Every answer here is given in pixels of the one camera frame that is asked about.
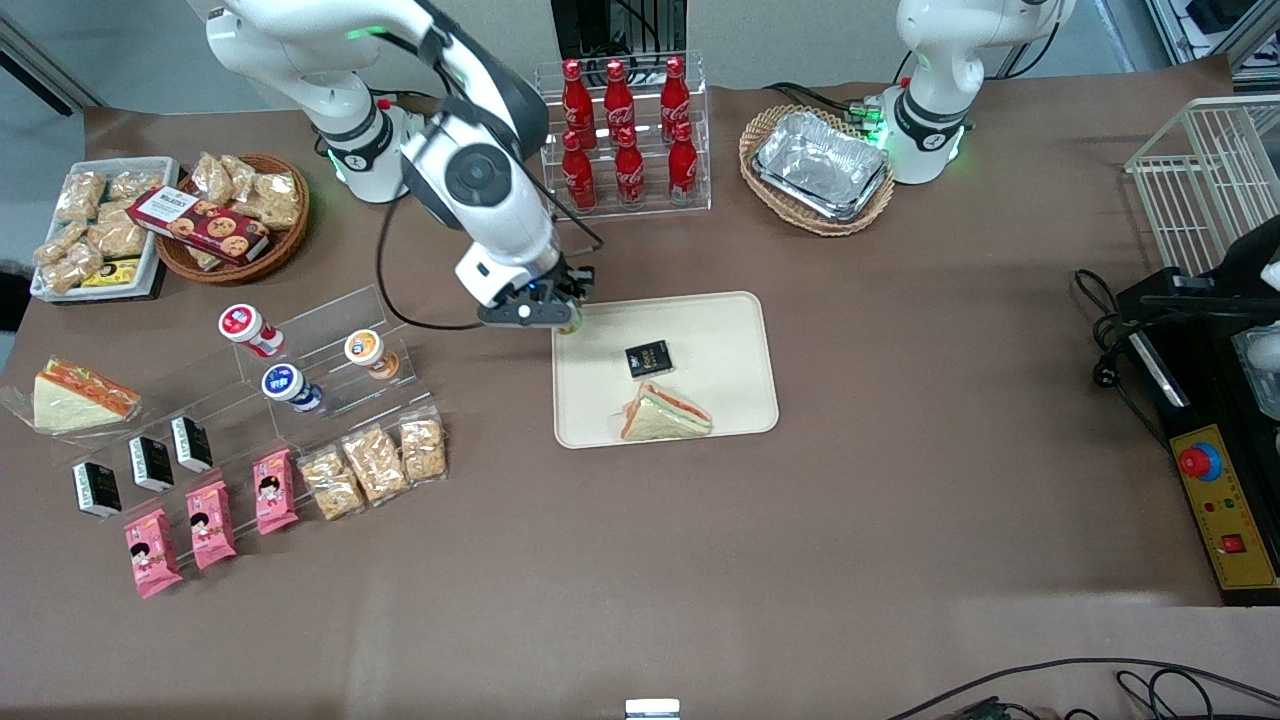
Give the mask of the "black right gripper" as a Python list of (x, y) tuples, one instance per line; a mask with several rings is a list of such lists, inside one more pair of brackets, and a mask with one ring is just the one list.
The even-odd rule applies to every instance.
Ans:
[(581, 304), (594, 293), (595, 283), (595, 266), (576, 266), (559, 255), (550, 270), (527, 284), (527, 291), (539, 304)]

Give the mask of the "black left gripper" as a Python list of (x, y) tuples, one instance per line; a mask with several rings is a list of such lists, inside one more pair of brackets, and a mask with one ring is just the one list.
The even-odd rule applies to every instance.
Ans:
[(1265, 278), (1265, 269), (1277, 261), (1279, 215), (1243, 234), (1221, 263), (1204, 273), (1210, 293), (1220, 299), (1277, 299), (1277, 288)]

